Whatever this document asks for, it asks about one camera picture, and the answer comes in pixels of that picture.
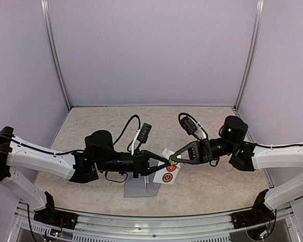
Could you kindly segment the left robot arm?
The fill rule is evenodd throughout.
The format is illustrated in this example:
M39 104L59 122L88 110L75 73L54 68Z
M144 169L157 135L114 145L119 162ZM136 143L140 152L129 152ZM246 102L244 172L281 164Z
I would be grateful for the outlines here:
M112 135L99 130L87 136L85 149L67 152L37 146L13 134L12 127L0 131L0 184L25 201L49 224L60 219L54 200L37 189L17 167L52 174L73 183L84 184L98 179L99 172L131 173L134 178L148 176L169 165L169 161L147 150L117 152Z

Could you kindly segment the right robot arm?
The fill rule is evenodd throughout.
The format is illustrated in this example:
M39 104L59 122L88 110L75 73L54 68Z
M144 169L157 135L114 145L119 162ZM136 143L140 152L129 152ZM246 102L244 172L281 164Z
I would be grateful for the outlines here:
M193 141L169 158L171 163L199 165L219 161L229 155L229 163L240 171L256 171L266 168L302 168L303 142L286 145L262 145L244 140L248 125L237 116L227 116L219 130L219 138ZM259 193L248 213L251 223L258 224L268 211L303 197L303 172L295 178L272 189Z

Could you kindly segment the grey paper envelope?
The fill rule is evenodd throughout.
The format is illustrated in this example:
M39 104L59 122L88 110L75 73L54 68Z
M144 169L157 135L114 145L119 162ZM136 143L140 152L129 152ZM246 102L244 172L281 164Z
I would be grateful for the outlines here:
M156 196L161 184L153 182L154 174L149 175L149 183L146 183L144 176L134 178L132 173L124 183L124 198L153 197Z

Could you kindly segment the white sticker sheet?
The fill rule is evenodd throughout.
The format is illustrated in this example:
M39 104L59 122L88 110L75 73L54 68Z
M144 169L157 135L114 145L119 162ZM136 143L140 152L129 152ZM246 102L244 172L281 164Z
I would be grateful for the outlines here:
M174 154L174 151L171 151L167 148L165 148L162 152L162 157L169 159L170 156ZM158 166L163 165L164 163L159 161ZM175 165L169 165L155 173L153 182L158 184L165 184L165 185L173 185L175 182L175 179L177 177L177 174L180 170L180 164L177 163Z

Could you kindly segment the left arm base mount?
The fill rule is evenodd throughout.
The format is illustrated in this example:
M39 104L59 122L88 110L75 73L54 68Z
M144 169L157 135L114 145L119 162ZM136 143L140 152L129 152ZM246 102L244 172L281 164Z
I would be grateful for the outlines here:
M44 192L44 194L46 198L45 207L41 210L35 210L34 220L60 229L74 230L78 214L56 209L53 196L48 192Z

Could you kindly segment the green round seal sticker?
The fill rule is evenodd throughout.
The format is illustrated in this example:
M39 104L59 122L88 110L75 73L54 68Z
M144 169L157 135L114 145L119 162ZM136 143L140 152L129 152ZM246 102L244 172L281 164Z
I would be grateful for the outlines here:
M175 157L173 157L172 155L169 157L169 164L176 166L179 162L175 161Z

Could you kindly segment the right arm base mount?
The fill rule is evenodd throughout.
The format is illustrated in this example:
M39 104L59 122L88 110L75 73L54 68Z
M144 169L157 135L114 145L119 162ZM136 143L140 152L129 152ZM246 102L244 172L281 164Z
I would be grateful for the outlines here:
M268 191L268 189L261 191L249 210L231 214L234 229L253 226L275 219L273 210L264 205L265 195Z

